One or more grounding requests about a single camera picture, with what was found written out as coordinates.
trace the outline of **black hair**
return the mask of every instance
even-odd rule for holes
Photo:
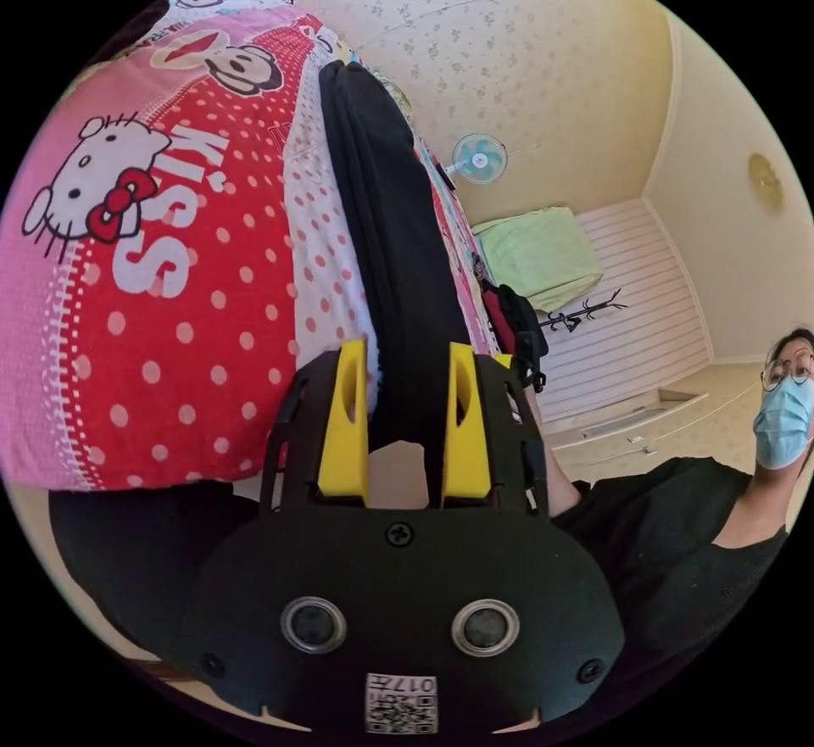
[[[811,346],[811,350],[814,351],[814,332],[812,332],[811,329],[805,329],[801,326],[798,329],[794,329],[793,332],[790,332],[785,337],[781,337],[775,343],[769,360],[772,363],[778,360],[780,358],[780,354],[783,353],[783,349],[786,348],[789,343],[793,343],[795,340],[805,340]],[[808,465],[809,461],[811,461],[812,454],[814,454],[814,444],[809,444],[808,455],[803,461],[803,466],[800,468],[800,476],[802,476],[805,472],[806,465]]]
[[[805,329],[801,326],[799,329],[794,329],[793,332],[790,332],[785,337],[781,337],[774,344],[769,361],[773,363],[778,360],[783,349],[795,340],[805,340],[811,346],[811,349],[814,350],[814,332],[811,329]]]

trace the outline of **yellow plastic part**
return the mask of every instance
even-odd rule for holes
[[[367,348],[344,343],[322,449],[317,485],[326,498],[361,497],[368,504]]]
[[[458,403],[463,418],[458,422]],[[449,345],[447,436],[443,498],[485,499],[492,489],[481,397],[471,346]]]

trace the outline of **screw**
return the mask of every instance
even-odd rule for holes
[[[596,682],[605,673],[605,663],[602,660],[588,660],[577,672],[577,681],[582,685]]]
[[[214,654],[204,654],[201,657],[201,667],[213,679],[222,679],[226,674],[226,666]]]
[[[387,542],[391,546],[403,547],[409,546],[413,542],[414,533],[409,524],[403,521],[396,521],[391,524],[387,531],[384,533]]]

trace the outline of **red bow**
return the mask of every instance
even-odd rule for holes
[[[114,243],[121,234],[125,212],[133,204],[151,198],[158,190],[153,178],[144,170],[123,170],[116,180],[116,187],[87,214],[87,231],[104,244]]]

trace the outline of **coat rack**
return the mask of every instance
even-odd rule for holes
[[[562,324],[570,333],[583,322],[583,318],[587,321],[595,320],[594,315],[601,309],[627,309],[625,304],[615,302],[616,295],[621,291],[621,289],[617,289],[607,300],[603,300],[601,303],[594,304],[593,306],[590,305],[588,299],[585,298],[585,300],[583,300],[583,307],[578,312],[571,312],[569,315],[565,315],[562,312],[558,315],[553,315],[549,312],[549,319],[543,321],[540,324],[540,328],[543,329],[549,326],[552,332],[556,332],[557,326]]]

